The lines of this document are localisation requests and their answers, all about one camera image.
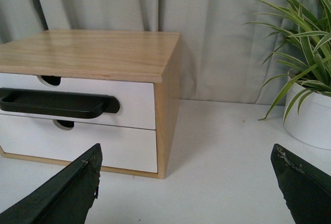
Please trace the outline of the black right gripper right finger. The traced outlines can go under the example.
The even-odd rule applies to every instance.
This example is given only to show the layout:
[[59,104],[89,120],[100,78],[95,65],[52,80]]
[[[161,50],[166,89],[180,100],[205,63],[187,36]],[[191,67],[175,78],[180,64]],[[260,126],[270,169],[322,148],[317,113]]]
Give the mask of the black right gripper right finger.
[[270,160],[295,223],[330,223],[330,175],[274,144]]

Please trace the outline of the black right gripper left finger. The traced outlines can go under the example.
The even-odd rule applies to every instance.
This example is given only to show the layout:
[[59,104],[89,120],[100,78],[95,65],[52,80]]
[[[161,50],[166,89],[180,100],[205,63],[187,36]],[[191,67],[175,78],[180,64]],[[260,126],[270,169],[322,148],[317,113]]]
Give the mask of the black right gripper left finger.
[[7,210],[1,223],[85,223],[98,198],[102,150],[99,143]]

